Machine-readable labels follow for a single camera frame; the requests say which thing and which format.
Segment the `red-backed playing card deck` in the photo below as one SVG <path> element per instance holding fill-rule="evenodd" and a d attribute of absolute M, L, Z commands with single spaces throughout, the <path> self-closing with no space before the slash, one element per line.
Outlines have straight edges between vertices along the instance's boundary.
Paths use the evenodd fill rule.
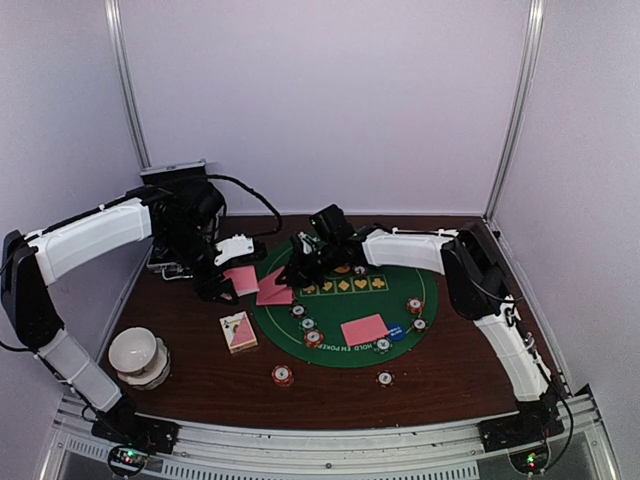
<path fill-rule="evenodd" d="M 228 269 L 224 272 L 224 277 L 232 282 L 238 296 L 254 294 L 260 290 L 256 270 L 253 265 Z"/>

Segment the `red chips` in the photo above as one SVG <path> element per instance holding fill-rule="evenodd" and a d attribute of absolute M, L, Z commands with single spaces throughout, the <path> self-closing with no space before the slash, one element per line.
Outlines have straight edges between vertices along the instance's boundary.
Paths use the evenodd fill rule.
<path fill-rule="evenodd" d="M 318 348 L 324 342 L 324 335 L 321 331 L 311 329 L 304 334 L 304 343 L 308 348 Z"/>
<path fill-rule="evenodd" d="M 353 275 L 356 277 L 362 277 L 367 274 L 367 268 L 363 265 L 354 265 L 352 268 Z"/>

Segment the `100 chips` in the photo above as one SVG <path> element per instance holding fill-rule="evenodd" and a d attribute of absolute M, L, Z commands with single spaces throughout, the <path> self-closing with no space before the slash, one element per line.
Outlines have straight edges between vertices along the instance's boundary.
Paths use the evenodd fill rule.
<path fill-rule="evenodd" d="M 291 306 L 289 313 L 293 318 L 301 319 L 307 315 L 307 309 L 304 305 L 296 304 Z"/>

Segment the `20 chips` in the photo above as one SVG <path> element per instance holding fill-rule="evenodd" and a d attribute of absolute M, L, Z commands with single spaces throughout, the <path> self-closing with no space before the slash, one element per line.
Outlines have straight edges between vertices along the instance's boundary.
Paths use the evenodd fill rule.
<path fill-rule="evenodd" d="M 300 320 L 299 328 L 303 332 L 314 330 L 317 328 L 317 322 L 311 317 L 306 317 Z"/>

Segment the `dealt cards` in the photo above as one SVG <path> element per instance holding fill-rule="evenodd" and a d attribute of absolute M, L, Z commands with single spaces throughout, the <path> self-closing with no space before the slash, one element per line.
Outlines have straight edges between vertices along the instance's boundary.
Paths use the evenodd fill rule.
<path fill-rule="evenodd" d="M 349 347 L 372 343 L 388 335 L 388 327 L 379 314 L 345 322 L 341 331 Z"/>

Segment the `blue small blind button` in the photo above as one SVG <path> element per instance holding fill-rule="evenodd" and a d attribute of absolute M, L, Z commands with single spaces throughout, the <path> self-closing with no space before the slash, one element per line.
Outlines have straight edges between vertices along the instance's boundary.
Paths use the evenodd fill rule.
<path fill-rule="evenodd" d="M 388 338 L 393 342 L 402 341 L 406 337 L 406 330 L 402 325 L 393 324 L 389 326 Z"/>

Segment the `green chips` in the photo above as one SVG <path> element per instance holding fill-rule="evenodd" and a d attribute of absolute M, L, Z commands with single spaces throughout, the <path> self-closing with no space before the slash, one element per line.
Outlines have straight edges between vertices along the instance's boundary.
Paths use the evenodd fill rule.
<path fill-rule="evenodd" d="M 380 354 L 389 352 L 391 348 L 392 348 L 392 342 L 387 338 L 378 339 L 374 343 L 374 350 Z"/>

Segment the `red chips mat edge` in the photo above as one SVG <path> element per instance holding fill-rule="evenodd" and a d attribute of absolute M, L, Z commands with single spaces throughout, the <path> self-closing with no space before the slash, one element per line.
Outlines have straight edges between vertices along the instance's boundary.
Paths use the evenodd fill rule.
<path fill-rule="evenodd" d="M 424 302 L 417 297 L 409 298 L 406 307 L 411 314 L 420 315 L 424 310 Z"/>

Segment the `red 5 chip stack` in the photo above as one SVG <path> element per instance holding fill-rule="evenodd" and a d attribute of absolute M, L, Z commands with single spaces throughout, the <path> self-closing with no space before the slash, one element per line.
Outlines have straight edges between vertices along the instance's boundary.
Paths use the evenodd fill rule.
<path fill-rule="evenodd" d="M 294 382 L 292 370 L 286 365 L 277 365 L 271 373 L 273 382 L 280 387 L 288 387 Z"/>

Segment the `orange black 100 chip stack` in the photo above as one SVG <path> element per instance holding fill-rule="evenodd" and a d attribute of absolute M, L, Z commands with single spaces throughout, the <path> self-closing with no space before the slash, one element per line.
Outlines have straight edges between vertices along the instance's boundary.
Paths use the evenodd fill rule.
<path fill-rule="evenodd" d="M 427 330 L 428 323 L 422 318 L 416 318 L 411 323 L 411 330 L 416 333 L 423 333 Z"/>

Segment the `placed 100 chip stack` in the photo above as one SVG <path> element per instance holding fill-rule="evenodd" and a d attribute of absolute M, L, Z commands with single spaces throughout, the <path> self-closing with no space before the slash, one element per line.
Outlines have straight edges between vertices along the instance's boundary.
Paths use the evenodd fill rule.
<path fill-rule="evenodd" d="M 376 383 L 382 388 L 388 388 L 395 382 L 394 374 L 389 370 L 381 370 L 376 374 Z"/>

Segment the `dealt red-backed card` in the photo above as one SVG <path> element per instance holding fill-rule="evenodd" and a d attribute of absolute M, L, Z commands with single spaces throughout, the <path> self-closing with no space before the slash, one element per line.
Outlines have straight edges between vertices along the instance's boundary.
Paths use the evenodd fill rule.
<path fill-rule="evenodd" d="M 256 297 L 257 306 L 286 306 L 294 302 L 295 295 L 291 289 L 282 289 L 273 295 L 266 296 L 259 293 Z"/>

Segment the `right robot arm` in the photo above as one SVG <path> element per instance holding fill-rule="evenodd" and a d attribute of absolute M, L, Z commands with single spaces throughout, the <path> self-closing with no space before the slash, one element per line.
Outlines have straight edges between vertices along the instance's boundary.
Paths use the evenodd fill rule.
<path fill-rule="evenodd" d="M 530 442 L 556 419 L 553 374 L 521 322 L 496 254 L 475 227 L 410 231 L 380 224 L 354 228 L 332 204 L 310 218 L 314 235 L 291 237 L 292 252 L 276 281 L 293 288 L 321 284 L 338 267 L 395 266 L 444 276 L 456 313 L 489 341 L 513 387 L 517 415 L 512 430 Z"/>

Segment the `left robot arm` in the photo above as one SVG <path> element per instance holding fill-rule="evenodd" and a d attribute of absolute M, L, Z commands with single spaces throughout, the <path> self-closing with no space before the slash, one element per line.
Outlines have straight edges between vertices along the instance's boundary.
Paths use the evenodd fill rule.
<path fill-rule="evenodd" d="M 67 332 L 48 288 L 85 263 L 152 238 L 190 269 L 202 300 L 235 304 L 238 294 L 225 270 L 264 258 L 266 247 L 245 234 L 217 240 L 207 233 L 221 207 L 206 179 L 145 185 L 44 230 L 14 230 L 4 238 L 1 304 L 20 351 L 59 375 L 123 444 L 143 436 L 143 421 L 128 395 Z"/>

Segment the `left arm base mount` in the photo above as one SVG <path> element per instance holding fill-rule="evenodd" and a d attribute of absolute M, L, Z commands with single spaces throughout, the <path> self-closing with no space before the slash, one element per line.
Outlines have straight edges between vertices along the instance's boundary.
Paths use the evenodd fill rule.
<path fill-rule="evenodd" d="M 171 454 L 177 442 L 179 430 L 180 427 L 175 422 L 136 417 L 128 433 L 117 433 L 103 422 L 97 421 L 91 428 L 91 434 L 113 443 L 133 446 L 147 453 Z"/>

